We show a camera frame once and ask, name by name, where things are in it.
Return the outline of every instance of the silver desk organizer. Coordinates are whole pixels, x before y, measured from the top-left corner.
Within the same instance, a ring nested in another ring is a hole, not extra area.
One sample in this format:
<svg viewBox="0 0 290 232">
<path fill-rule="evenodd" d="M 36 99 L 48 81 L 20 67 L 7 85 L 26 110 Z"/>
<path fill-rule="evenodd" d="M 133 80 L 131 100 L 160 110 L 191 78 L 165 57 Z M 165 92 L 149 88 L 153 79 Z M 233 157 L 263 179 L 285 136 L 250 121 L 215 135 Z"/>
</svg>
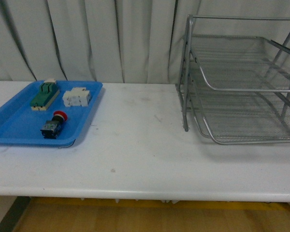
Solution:
<svg viewBox="0 0 290 232">
<path fill-rule="evenodd" d="M 253 36 L 192 35 L 189 15 L 176 85 L 184 129 L 191 111 L 200 133 L 221 145 L 290 143 L 290 49 Z"/>
</svg>

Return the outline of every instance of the green circuit breaker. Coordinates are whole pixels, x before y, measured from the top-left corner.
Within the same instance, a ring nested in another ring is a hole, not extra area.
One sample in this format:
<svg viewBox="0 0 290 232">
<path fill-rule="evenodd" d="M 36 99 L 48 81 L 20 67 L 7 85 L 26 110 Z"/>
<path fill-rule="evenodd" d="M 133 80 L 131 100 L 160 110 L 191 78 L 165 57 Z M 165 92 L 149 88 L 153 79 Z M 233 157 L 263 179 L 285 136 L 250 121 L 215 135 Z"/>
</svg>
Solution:
<svg viewBox="0 0 290 232">
<path fill-rule="evenodd" d="M 55 81 L 45 81 L 39 87 L 39 93 L 30 102 L 32 110 L 47 110 L 59 94 L 59 88 Z"/>
</svg>

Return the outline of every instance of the blue tray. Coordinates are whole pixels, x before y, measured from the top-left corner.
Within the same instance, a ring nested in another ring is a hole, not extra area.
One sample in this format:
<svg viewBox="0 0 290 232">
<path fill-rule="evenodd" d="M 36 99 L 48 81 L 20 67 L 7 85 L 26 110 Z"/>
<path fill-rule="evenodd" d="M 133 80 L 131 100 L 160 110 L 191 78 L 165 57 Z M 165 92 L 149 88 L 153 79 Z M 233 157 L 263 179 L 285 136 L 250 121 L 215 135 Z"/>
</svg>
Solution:
<svg viewBox="0 0 290 232">
<path fill-rule="evenodd" d="M 43 81 L 29 84 L 22 91 L 0 108 L 0 144 L 1 145 L 37 145 L 37 146 L 70 146 L 79 136 L 94 102 L 102 88 L 100 82 L 57 81 L 59 95 L 46 111 L 33 111 L 30 101 L 39 92 Z M 65 107 L 62 96 L 73 87 L 86 87 L 90 91 L 91 101 L 88 106 Z M 40 129 L 47 120 L 51 120 L 53 112 L 62 110 L 68 115 L 63 130 L 57 139 L 45 139 Z"/>
</svg>

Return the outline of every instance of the white electrical component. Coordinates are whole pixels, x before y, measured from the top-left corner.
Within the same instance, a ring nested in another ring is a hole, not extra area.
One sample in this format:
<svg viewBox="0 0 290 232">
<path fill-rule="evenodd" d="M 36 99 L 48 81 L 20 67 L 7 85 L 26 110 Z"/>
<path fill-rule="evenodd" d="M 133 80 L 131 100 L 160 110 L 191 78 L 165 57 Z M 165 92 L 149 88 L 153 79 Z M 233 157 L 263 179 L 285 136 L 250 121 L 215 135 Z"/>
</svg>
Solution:
<svg viewBox="0 0 290 232">
<path fill-rule="evenodd" d="M 74 87 L 71 91 L 66 91 L 62 99 L 66 107 L 88 106 L 91 96 L 85 87 Z"/>
</svg>

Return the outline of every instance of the white table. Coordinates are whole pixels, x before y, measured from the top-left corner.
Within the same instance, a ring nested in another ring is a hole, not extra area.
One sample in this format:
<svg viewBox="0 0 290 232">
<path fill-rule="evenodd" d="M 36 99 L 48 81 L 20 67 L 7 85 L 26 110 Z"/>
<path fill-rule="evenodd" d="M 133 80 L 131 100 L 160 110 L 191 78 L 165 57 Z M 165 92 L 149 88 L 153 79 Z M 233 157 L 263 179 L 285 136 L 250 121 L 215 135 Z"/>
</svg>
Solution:
<svg viewBox="0 0 290 232">
<path fill-rule="evenodd" d="M 29 82 L 0 82 L 0 106 Z M 0 146 L 0 195 L 290 202 L 290 144 L 221 146 L 182 127 L 174 85 L 104 84 L 69 148 Z"/>
</svg>

